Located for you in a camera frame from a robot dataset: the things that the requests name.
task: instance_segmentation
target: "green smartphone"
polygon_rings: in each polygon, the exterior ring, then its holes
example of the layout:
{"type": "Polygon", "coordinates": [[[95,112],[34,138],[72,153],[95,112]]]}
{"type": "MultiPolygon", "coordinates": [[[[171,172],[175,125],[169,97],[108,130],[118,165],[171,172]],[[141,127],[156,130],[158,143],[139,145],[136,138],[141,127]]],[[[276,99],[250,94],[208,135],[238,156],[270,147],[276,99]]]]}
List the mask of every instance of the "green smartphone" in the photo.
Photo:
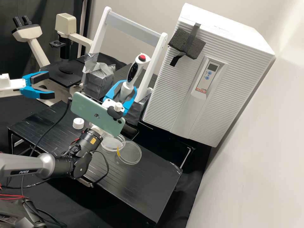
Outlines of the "green smartphone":
{"type": "Polygon", "coordinates": [[[114,120],[105,107],[79,92],[73,95],[71,111],[113,136],[119,135],[126,122],[123,117],[114,120]]]}

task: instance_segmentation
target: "white wall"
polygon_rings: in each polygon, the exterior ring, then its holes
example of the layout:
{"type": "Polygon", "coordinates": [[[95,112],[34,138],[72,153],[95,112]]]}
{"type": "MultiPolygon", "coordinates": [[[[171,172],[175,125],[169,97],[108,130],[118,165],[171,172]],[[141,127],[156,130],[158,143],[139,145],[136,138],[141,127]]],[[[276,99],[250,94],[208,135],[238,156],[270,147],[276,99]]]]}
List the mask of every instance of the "white wall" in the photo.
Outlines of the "white wall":
{"type": "Polygon", "coordinates": [[[303,12],[298,0],[279,18],[282,51],[207,168],[187,228],[304,227],[303,12]]]}
{"type": "MultiPolygon", "coordinates": [[[[282,27],[282,23],[278,18],[283,18],[282,16],[288,12],[292,1],[294,0],[94,0],[92,3],[88,37],[90,39],[94,38],[103,9],[106,6],[110,6],[114,12],[139,24],[159,33],[168,33],[169,41],[181,8],[187,2],[254,27],[267,41],[271,41],[275,31],[280,30],[282,27]]],[[[274,51],[276,51],[278,47],[276,39],[270,44],[274,51]]],[[[164,49],[156,66],[156,74],[159,72],[166,49],[164,49]]],[[[133,62],[135,56],[140,52],[152,56],[153,50],[152,46],[114,28],[107,30],[101,48],[101,52],[125,63],[133,62]]]]}

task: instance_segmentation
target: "white frame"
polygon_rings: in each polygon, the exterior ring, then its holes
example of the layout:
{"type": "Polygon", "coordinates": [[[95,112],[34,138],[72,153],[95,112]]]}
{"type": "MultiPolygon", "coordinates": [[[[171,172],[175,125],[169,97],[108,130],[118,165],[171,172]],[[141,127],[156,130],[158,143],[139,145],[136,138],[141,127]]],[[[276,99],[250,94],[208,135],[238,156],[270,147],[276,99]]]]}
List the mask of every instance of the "white frame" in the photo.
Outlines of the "white frame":
{"type": "Polygon", "coordinates": [[[144,27],[134,21],[131,21],[119,14],[114,13],[112,9],[107,6],[105,7],[104,12],[101,16],[89,53],[100,52],[108,25],[155,47],[151,61],[148,64],[147,70],[137,90],[135,102],[139,102],[146,96],[149,82],[151,80],[160,54],[163,50],[163,47],[167,41],[168,34],[159,34],[147,27],[144,27]]]}

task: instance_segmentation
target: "robotic arm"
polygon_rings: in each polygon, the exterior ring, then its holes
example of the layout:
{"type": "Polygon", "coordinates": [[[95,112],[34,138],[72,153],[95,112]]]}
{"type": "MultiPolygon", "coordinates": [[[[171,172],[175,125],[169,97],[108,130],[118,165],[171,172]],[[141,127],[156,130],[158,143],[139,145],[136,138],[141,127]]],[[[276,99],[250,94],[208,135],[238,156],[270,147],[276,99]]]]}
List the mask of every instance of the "robotic arm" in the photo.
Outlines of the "robotic arm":
{"type": "Polygon", "coordinates": [[[0,178],[36,174],[42,179],[69,176],[82,177],[88,170],[93,152],[102,141],[97,132],[86,129],[61,157],[43,153],[38,157],[1,154],[0,178]]]}
{"type": "Polygon", "coordinates": [[[24,95],[29,98],[53,99],[51,90],[36,87],[34,84],[49,78],[48,71],[38,71],[23,76],[21,79],[10,80],[9,74],[0,74],[0,97],[24,95]]]}

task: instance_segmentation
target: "black backdrop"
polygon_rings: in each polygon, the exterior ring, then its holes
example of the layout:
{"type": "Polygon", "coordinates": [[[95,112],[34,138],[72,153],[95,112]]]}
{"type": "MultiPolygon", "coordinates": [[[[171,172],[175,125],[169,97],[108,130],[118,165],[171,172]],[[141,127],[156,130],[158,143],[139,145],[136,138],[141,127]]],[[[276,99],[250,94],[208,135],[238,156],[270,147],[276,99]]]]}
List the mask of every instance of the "black backdrop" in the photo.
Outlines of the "black backdrop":
{"type": "MultiPolygon", "coordinates": [[[[42,35],[38,41],[51,63],[59,61],[59,49],[49,42],[58,39],[55,31],[56,14],[69,13],[77,19],[79,33],[82,0],[0,0],[0,74],[9,73],[11,79],[21,78],[39,70],[39,65],[27,43],[18,42],[11,31],[13,17],[27,15],[33,24],[39,24],[42,35]]],[[[71,47],[71,58],[77,57],[78,44],[71,47]]]]}

